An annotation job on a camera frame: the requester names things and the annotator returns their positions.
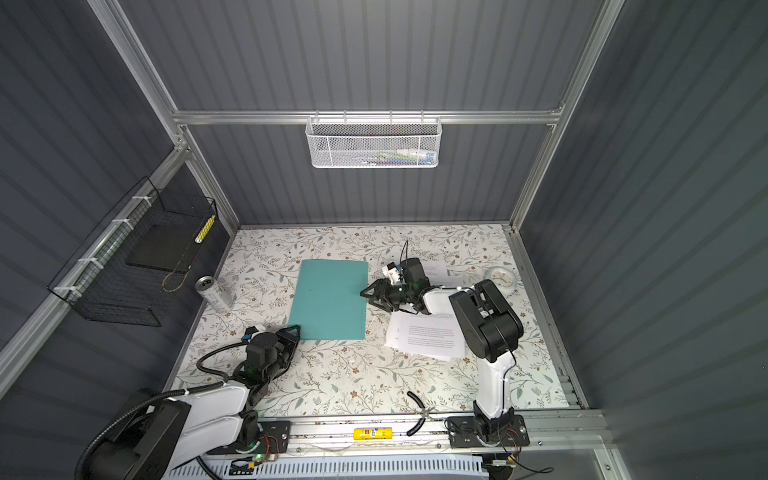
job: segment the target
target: black mounting plate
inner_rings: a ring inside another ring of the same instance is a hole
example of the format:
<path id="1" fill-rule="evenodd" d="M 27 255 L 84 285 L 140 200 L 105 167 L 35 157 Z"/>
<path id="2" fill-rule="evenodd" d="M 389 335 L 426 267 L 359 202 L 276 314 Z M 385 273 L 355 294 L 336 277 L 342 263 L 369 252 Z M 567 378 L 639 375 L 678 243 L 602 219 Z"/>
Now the black mounting plate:
<path id="1" fill-rule="evenodd" d="M 275 441 L 269 439 L 270 442 L 270 454 L 272 453 L 285 453 L 288 451 L 288 440 L 290 440 L 290 422 L 259 422 L 263 433 L 277 439 L 277 450 L 275 450 Z M 225 445 L 223 447 L 216 447 L 213 450 L 206 452 L 208 455 L 239 455 L 235 451 L 235 447 L 232 445 Z M 262 439 L 259 446 L 253 453 L 266 453 L 266 442 Z"/>
<path id="2" fill-rule="evenodd" d="M 448 422 L 453 422 L 456 425 L 459 425 L 459 430 L 464 430 L 464 428 L 462 428 L 464 425 L 468 427 L 467 430 L 472 427 L 471 416 L 448 417 L 447 420 Z M 528 428 L 525 426 L 525 420 L 520 415 L 513 415 L 511 417 L 511 423 L 505 430 L 507 429 L 514 430 L 517 433 L 517 436 L 515 436 L 514 433 L 508 432 L 508 435 L 504 435 L 504 432 L 501 432 L 502 445 L 504 447 L 513 449 L 515 445 L 518 447 L 527 447 L 531 444 L 531 440 L 528 438 Z M 478 439 L 478 436 L 475 433 L 461 433 L 459 431 L 456 432 L 455 435 L 449 435 L 449 438 L 451 440 L 452 449 L 476 449 L 487 446 L 480 442 L 480 439 Z"/>

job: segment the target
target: floral patterned surface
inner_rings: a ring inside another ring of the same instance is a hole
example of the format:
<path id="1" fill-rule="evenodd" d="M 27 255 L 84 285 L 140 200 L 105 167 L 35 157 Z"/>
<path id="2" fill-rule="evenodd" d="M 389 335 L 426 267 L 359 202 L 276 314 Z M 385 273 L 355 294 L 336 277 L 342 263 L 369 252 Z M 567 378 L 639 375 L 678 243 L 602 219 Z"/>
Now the floral patterned surface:
<path id="1" fill-rule="evenodd" d="M 215 380 L 199 372 L 195 361 L 238 341 L 246 327 L 285 326 L 301 260 L 364 260 L 372 282 L 382 276 L 382 266 L 397 263 L 406 240 L 411 257 L 445 260 L 449 275 L 462 275 L 467 284 L 481 280 L 492 266 L 517 275 L 500 225 L 241 230 L 219 276 L 222 286 L 236 295 L 235 307 L 226 315 L 206 308 L 174 386 Z M 568 406 L 519 280 L 507 300 L 525 327 L 515 351 L 515 408 Z M 466 358 L 451 362 L 407 355 L 384 345 L 388 322 L 388 313 L 368 306 L 365 340 L 302 341 L 289 371 L 270 385 L 258 405 L 260 415 L 412 412 L 415 406 L 405 394 L 409 389 L 441 412 L 471 409 L 477 366 L 469 350 Z M 244 349 L 232 349 L 206 365 L 231 372 L 244 355 Z"/>

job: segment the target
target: black wire basket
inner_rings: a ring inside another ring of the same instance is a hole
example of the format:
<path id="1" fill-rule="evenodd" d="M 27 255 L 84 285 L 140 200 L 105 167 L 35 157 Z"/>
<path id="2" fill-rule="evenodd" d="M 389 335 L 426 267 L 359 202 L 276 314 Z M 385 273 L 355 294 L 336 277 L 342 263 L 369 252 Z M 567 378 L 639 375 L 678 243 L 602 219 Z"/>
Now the black wire basket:
<path id="1" fill-rule="evenodd" d="M 48 289 L 86 320 L 161 326 L 217 218 L 211 198 L 153 188 L 76 260 L 77 274 L 62 268 Z"/>

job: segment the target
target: striped gray wall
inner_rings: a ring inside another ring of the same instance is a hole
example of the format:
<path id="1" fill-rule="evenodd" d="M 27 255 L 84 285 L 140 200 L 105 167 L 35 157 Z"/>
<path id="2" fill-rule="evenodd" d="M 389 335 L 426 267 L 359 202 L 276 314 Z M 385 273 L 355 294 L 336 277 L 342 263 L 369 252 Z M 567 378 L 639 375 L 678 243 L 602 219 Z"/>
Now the striped gray wall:
<path id="1" fill-rule="evenodd" d="M 558 106 L 599 0 L 130 0 L 182 110 Z"/>
<path id="2" fill-rule="evenodd" d="M 0 345 L 172 148 L 85 2 L 0 2 Z"/>
<path id="3" fill-rule="evenodd" d="M 635 478 L 763 478 L 768 2 L 628 2 L 522 229 Z"/>
<path id="4" fill-rule="evenodd" d="M 508 221 L 544 125 L 446 125 L 440 165 L 319 169 L 300 126 L 194 126 L 243 224 Z"/>
<path id="5" fill-rule="evenodd" d="M 167 189 L 202 194 L 185 167 Z M 65 317 L 0 402 L 0 477 L 72 478 L 83 448 L 133 392 L 163 388 L 202 303 L 192 279 L 216 271 L 228 241 L 216 222 L 160 328 Z"/>

